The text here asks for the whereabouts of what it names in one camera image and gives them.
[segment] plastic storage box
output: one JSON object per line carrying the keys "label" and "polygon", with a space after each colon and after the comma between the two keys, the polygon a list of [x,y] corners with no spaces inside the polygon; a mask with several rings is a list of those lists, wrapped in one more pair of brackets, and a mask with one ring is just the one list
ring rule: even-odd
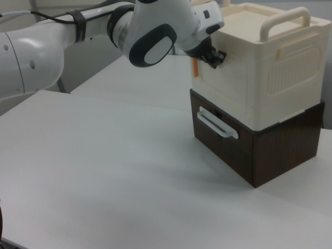
{"label": "plastic storage box", "polygon": [[256,4],[222,8],[212,35],[227,57],[217,69],[198,61],[192,89],[253,131],[286,121],[321,100],[331,22]]}

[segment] dark wooden box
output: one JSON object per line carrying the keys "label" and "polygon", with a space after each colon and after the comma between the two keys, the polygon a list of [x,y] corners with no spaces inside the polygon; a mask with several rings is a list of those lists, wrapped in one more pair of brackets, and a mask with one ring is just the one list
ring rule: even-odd
{"label": "dark wooden box", "polygon": [[[195,137],[255,188],[316,156],[325,103],[285,122],[253,131],[190,90]],[[224,138],[198,119],[200,107],[233,127],[239,138]]]}

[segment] table surface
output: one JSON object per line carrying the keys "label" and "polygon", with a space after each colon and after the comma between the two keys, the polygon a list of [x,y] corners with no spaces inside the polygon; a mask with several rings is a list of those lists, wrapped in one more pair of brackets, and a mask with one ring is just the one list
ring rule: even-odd
{"label": "table surface", "polygon": [[190,58],[166,56],[152,67],[138,68],[122,56],[71,94],[135,104],[191,110]]}
{"label": "table surface", "polygon": [[331,248],[332,131],[254,189],[191,113],[41,91],[0,117],[3,237],[29,249]]}

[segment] cream handle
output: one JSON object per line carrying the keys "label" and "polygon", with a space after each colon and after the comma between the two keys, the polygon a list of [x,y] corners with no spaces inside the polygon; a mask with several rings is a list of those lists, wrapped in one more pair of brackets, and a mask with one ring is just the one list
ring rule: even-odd
{"label": "cream handle", "polygon": [[269,40],[269,32],[274,26],[300,17],[303,17],[302,27],[309,27],[311,16],[308,9],[304,7],[298,7],[270,16],[260,28],[260,42],[264,43]]}
{"label": "cream handle", "polygon": [[199,112],[197,113],[197,117],[199,120],[201,120],[204,124],[206,124],[208,127],[210,127],[220,136],[222,137],[233,136],[235,139],[239,138],[239,135],[235,129],[233,129],[225,122],[221,121],[219,118],[214,116],[212,113],[210,113],[202,106],[199,107]]}

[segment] black cable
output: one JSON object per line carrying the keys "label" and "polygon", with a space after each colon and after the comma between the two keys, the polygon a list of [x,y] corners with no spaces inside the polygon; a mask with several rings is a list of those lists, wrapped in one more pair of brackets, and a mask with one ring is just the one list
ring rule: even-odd
{"label": "black cable", "polygon": [[[92,21],[92,20],[97,19],[97,18],[100,18],[100,17],[111,15],[112,13],[113,13],[113,11],[109,11],[109,12],[100,14],[100,15],[95,16],[95,17],[90,17],[90,18],[87,19],[87,22]],[[64,24],[76,24],[76,22],[74,22],[74,21],[64,21],[64,20],[48,16],[46,14],[43,14],[43,13],[40,13],[40,12],[37,12],[37,11],[31,11],[31,14],[41,16],[41,17],[44,17],[46,19],[50,19],[54,22],[60,22],[60,23],[64,23]]]}
{"label": "black cable", "polygon": [[2,237],[2,226],[3,226],[2,211],[1,211],[1,207],[0,207],[0,240],[1,240],[1,237]]}

